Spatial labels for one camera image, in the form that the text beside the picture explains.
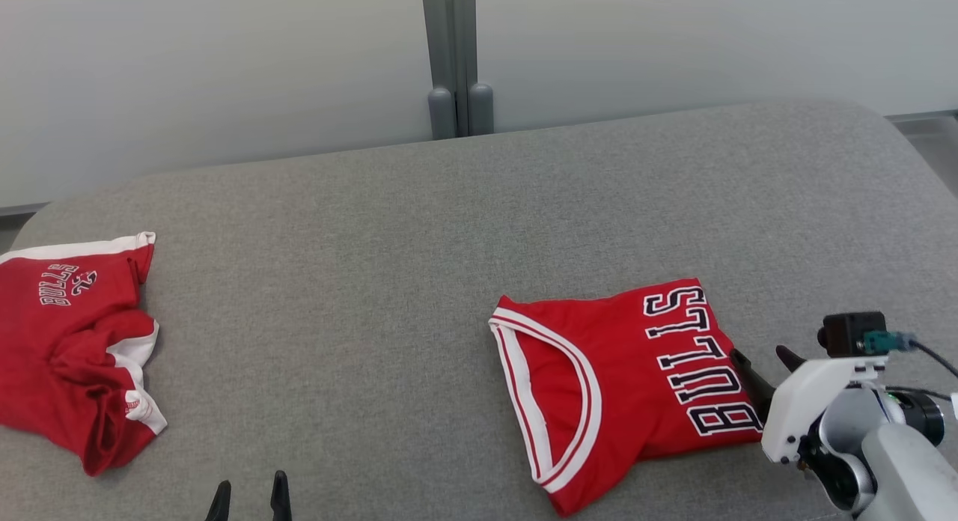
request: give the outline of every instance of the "gray fabric surface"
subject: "gray fabric surface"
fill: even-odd
[[[16,240],[16,235],[20,232],[20,228],[23,228],[23,225],[27,223],[31,216],[33,214],[0,216],[0,255],[9,251],[13,241]]]
[[[879,309],[958,361],[958,204],[892,125],[781,101],[144,177],[44,208],[14,248],[157,233],[147,389],[170,427],[83,475],[0,430],[3,519],[551,519],[486,320],[698,276],[773,382],[821,317]],[[950,391],[919,355],[889,383]],[[958,463],[958,433],[942,449]],[[757,445],[640,463],[579,519],[828,519]]]

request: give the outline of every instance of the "cable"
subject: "cable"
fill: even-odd
[[[928,347],[925,347],[924,344],[922,344],[920,341],[910,340],[909,344],[911,347],[917,348],[917,350],[920,350],[922,353],[927,354],[931,358],[934,358],[935,361],[937,361],[939,364],[944,365],[945,370],[951,371],[952,375],[954,375],[955,377],[958,377],[958,368],[955,368],[954,365],[951,364],[951,362],[949,362],[948,360],[945,360],[944,356],[938,353],[935,353],[935,351],[931,350]]]
[[[895,394],[895,391],[907,391],[913,392],[913,394],[925,394],[931,397],[937,397],[938,399],[944,399],[944,401],[951,401],[950,395],[942,394],[940,391],[933,391],[933,389],[924,389],[924,388],[915,388],[915,387],[885,387],[886,391],[890,391],[890,394]]]

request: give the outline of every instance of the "basketball jersey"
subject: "basketball jersey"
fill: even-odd
[[[0,425],[47,436],[91,476],[167,425],[141,368],[159,328],[137,307],[154,239],[0,255]]]
[[[564,517],[638,460],[760,440],[697,279],[598,300],[503,296],[489,326],[531,477]]]

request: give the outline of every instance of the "green connector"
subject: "green connector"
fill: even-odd
[[[914,340],[915,334],[910,332],[865,332],[861,348],[865,354],[886,354],[893,350],[910,351],[914,350]]]
[[[899,348],[899,341],[893,332],[865,332],[864,350],[868,354],[884,354]]]

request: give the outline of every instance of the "white trim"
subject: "white trim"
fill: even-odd
[[[126,338],[117,341],[106,352],[113,355],[116,360],[117,368],[124,368],[129,372],[130,379],[133,381],[134,389],[127,389],[126,402],[136,403],[137,406],[126,413],[126,418],[143,422],[153,431],[153,435],[159,435],[167,427],[167,419],[163,418],[159,407],[153,398],[147,394],[143,388],[143,364],[147,363],[150,354],[153,353],[153,347],[156,344],[156,336],[160,333],[160,326],[153,322],[153,332],[140,338]]]
[[[133,237],[120,237],[113,240],[98,242],[81,242],[78,244],[55,244],[39,246],[37,248],[17,249],[14,252],[0,255],[0,264],[10,259],[68,259],[80,258],[85,255],[113,255],[120,252],[129,252],[131,249],[140,249],[156,242],[156,234],[143,231]]]
[[[602,392],[599,390],[599,380],[596,378],[592,364],[575,344],[542,326],[536,320],[529,319],[521,314],[499,307],[489,320],[491,326],[498,326],[505,330],[518,330],[544,343],[561,350],[576,370],[579,378],[579,388],[582,392],[582,411],[579,413],[579,426],[575,436],[565,450],[564,455],[553,466],[553,469],[537,479],[548,493],[561,490],[571,481],[588,459],[592,447],[595,446],[599,435],[599,426],[602,424]]]
[[[522,405],[516,397],[516,389],[513,388],[514,375],[510,373],[512,365],[509,356],[506,354],[506,341],[503,339],[502,328],[493,324],[490,324],[489,327],[492,328],[492,333],[495,335],[495,346],[499,349],[499,360],[502,361],[502,370],[506,373],[506,389],[509,389],[509,398],[513,401],[513,409],[516,411],[516,419],[519,421],[519,431],[522,432],[522,442],[526,445],[526,456],[529,457],[529,467],[531,473],[533,473],[533,480],[540,481],[542,471],[540,464],[537,462],[537,457],[533,455],[533,442],[529,430],[526,428],[529,418],[526,418]]]
[[[529,424],[531,449],[536,452],[536,459],[538,460],[538,476],[534,474],[533,479],[541,479],[552,470],[552,446],[549,443],[545,418],[536,402],[536,398],[533,396],[529,364],[526,362],[526,355],[522,352],[522,347],[519,346],[519,340],[516,339],[516,333],[510,328],[496,327],[496,329],[502,336],[501,346],[505,347],[506,355],[512,364],[513,381],[516,382],[516,400],[521,405],[526,423]]]

